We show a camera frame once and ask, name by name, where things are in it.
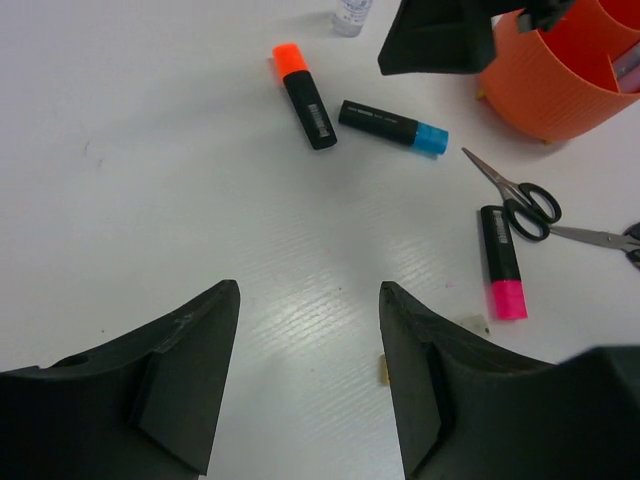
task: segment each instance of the transparent bottle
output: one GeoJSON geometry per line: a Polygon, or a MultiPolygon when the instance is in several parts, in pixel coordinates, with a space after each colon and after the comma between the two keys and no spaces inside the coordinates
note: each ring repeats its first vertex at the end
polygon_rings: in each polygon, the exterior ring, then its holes
{"type": "Polygon", "coordinates": [[[345,37],[356,37],[362,30],[373,0],[338,0],[333,29],[345,37]]]}

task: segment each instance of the blue highlighter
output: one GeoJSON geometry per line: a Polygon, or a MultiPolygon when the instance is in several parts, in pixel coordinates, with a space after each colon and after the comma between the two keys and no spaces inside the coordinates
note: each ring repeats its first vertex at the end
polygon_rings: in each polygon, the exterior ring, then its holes
{"type": "Polygon", "coordinates": [[[449,142],[446,130],[349,100],[343,102],[338,122],[429,155],[442,155],[449,142]]]}

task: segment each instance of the highlighter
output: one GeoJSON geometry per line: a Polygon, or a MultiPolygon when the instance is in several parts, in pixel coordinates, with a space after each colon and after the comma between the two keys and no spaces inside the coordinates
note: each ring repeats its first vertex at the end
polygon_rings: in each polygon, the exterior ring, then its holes
{"type": "Polygon", "coordinates": [[[321,150],[335,145],[338,139],[298,46],[279,45],[273,49],[273,58],[311,147],[321,150]]]}
{"type": "Polygon", "coordinates": [[[522,279],[505,210],[503,207],[486,206],[480,210],[480,218],[496,318],[527,318],[522,279]]]}
{"type": "Polygon", "coordinates": [[[345,100],[338,122],[430,155],[447,149],[449,132],[426,123],[345,100]]]}

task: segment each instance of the scissors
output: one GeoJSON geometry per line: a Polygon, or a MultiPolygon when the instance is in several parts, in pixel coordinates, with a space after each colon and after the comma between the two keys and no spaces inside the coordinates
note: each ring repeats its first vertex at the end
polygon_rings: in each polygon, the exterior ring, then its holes
{"type": "Polygon", "coordinates": [[[476,167],[498,187],[500,195],[502,195],[502,199],[504,200],[507,219],[509,223],[513,225],[513,228],[524,238],[532,242],[541,242],[548,238],[551,233],[551,225],[562,218],[562,209],[554,196],[534,183],[511,182],[468,149],[463,148],[462,151],[471,159],[476,167]],[[538,195],[549,204],[549,207],[551,207],[551,215],[533,198],[532,193],[538,195]],[[516,214],[522,215],[530,223],[538,227],[539,231],[532,233],[525,228],[518,220],[516,214]]]}
{"type": "Polygon", "coordinates": [[[627,258],[631,263],[640,269],[640,223],[630,226],[622,235],[585,230],[584,228],[557,226],[551,227],[551,233],[590,245],[622,250],[627,253],[627,258]]]}

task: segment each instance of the white table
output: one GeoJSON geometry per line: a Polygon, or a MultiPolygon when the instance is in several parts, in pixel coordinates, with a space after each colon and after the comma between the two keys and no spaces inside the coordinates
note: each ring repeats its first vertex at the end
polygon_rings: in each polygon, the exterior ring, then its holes
{"type": "MultiPolygon", "coordinates": [[[[0,370],[49,366],[235,278],[210,478],[401,478],[378,290],[486,313],[476,211],[499,195],[460,147],[554,193],[563,224],[621,232],[640,220],[640,108],[545,147],[476,102],[471,77],[382,77],[397,0],[356,39],[332,35],[329,0],[241,3],[0,6],[0,370]],[[309,148],[274,81],[285,41],[335,120],[330,151],[309,148]],[[446,128],[449,150],[433,161],[343,128],[343,99],[446,128]]],[[[621,252],[517,251],[530,318],[492,324],[492,341],[553,362],[640,342],[621,252]]]]}

